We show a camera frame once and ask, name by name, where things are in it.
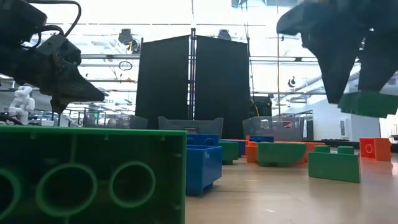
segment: black partition panel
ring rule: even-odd
[[[139,62],[136,115],[158,129],[158,117],[188,118],[189,36],[146,42]]]
[[[195,119],[224,118],[223,137],[242,139],[249,118],[248,45],[197,36]]]

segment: blue lego brick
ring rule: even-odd
[[[217,146],[218,135],[216,134],[188,134],[187,135],[188,145],[198,146]]]
[[[245,155],[246,150],[246,141],[245,140],[234,140],[234,139],[222,139],[221,141],[228,141],[228,142],[237,142],[238,147],[239,147],[239,157],[242,157]]]
[[[200,196],[221,177],[221,146],[187,146],[187,195]]]
[[[273,136],[250,136],[250,141],[254,142],[274,142]]]

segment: white robot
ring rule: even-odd
[[[8,108],[9,116],[16,117],[22,124],[27,124],[29,112],[35,109],[35,100],[30,97],[32,87],[20,86],[14,92],[14,100]]]

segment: table surface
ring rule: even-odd
[[[398,223],[398,155],[392,162],[361,160],[360,184],[308,177],[307,165],[246,163],[223,166],[202,197],[187,197],[187,224]]]

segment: ceiling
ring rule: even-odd
[[[143,38],[144,42],[187,35],[192,27],[196,28],[198,35],[207,36],[216,36],[220,29],[228,29],[233,41],[240,42],[247,42],[248,32],[254,91],[263,94],[278,90],[278,72],[280,91],[292,91],[288,82],[293,76],[297,85],[306,85],[309,80],[320,76],[316,59],[302,48],[299,35],[284,37],[278,46],[276,22],[297,0],[279,0],[283,5],[280,7],[275,6],[276,0],[248,0],[247,7],[246,4],[233,7],[234,1],[231,0],[77,1],[82,6],[82,16],[68,39],[85,58],[79,67],[80,73],[95,81],[94,86],[107,91],[107,103],[101,105],[115,113],[135,110],[137,84],[128,80],[137,80],[139,64],[139,55],[131,55],[119,42],[121,29],[131,29],[134,38]],[[58,25],[63,30],[70,27],[77,13],[74,5],[34,6],[46,13],[48,24]],[[49,32],[43,34],[43,39],[50,35]],[[106,55],[118,55],[120,59],[108,60]],[[277,56],[281,61],[279,67]],[[296,57],[303,57],[303,62],[295,62]],[[131,70],[119,68],[123,61],[131,63]],[[40,93],[36,93],[34,98],[43,103],[48,100]],[[70,108],[84,107],[70,105]]]

